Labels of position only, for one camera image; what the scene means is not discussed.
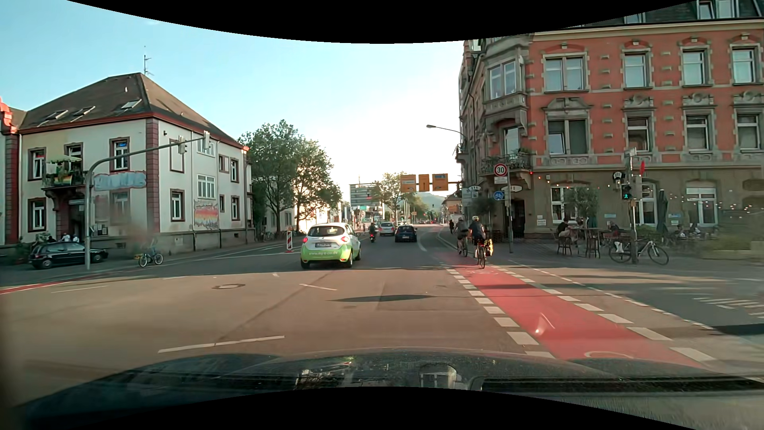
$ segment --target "car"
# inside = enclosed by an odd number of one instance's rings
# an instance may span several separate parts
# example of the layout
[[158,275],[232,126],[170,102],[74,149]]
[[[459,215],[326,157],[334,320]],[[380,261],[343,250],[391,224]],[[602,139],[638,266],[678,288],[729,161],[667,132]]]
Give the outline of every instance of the car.
[[416,229],[410,224],[403,224],[395,232],[396,242],[416,242]]
[[316,224],[303,238],[299,251],[299,263],[310,269],[312,262],[337,261],[344,267],[353,267],[353,261],[361,259],[361,240],[346,223]]
[[380,223],[380,236],[395,236],[395,225],[390,221]]
[[[90,262],[108,258],[105,249],[91,248]],[[50,242],[35,246],[29,253],[29,264],[35,269],[50,269],[55,265],[85,264],[85,246],[78,242]]]

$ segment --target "bike lane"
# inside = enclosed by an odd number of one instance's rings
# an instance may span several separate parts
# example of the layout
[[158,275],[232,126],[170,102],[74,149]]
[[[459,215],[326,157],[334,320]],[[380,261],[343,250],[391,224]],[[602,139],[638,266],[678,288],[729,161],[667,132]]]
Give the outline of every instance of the bike lane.
[[[658,340],[659,334],[585,303],[586,295],[597,294],[594,291],[582,290],[577,297],[559,295],[554,289],[531,285],[532,279],[496,269],[490,257],[481,269],[472,255],[460,256],[455,249],[437,252],[437,257],[492,302],[483,301],[484,305],[498,307],[555,358],[634,358],[701,366],[669,349],[670,341]],[[503,316],[495,309],[486,310]]]

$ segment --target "tree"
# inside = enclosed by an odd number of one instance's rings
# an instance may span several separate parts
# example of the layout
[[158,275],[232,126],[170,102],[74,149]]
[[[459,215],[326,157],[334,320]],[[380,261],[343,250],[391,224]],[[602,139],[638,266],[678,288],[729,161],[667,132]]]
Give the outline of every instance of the tree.
[[318,142],[302,139],[298,154],[297,174],[293,180],[296,223],[314,220],[317,210],[336,207],[342,199],[342,192],[335,192],[339,187],[329,173],[334,165]]
[[252,182],[262,186],[265,204],[276,216],[276,233],[281,231],[281,212],[294,206],[292,184],[297,176],[299,145],[303,137],[285,120],[263,124],[256,132],[246,132],[239,143],[249,147]]

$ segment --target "graffiti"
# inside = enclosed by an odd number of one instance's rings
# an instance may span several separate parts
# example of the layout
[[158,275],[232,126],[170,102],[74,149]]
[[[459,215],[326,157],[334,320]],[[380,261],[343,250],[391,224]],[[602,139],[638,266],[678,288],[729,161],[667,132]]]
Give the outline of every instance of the graffiti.
[[194,200],[193,202],[193,225],[204,227],[207,230],[217,230],[218,205],[210,200]]
[[146,188],[145,171],[121,171],[101,173],[93,177],[96,191],[121,190],[124,188]]

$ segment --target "overhead sign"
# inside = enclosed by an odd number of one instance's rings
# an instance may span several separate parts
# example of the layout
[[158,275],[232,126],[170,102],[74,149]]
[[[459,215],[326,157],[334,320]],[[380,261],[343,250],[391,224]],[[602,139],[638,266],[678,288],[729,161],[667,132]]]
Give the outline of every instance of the overhead sign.
[[499,163],[494,166],[494,174],[496,176],[507,176],[507,165],[504,163]]
[[448,174],[447,173],[432,174],[432,190],[433,191],[448,191]]
[[429,174],[421,174],[419,176],[419,192],[424,193],[429,191]]
[[400,175],[400,192],[401,193],[416,193],[416,175],[415,174]]

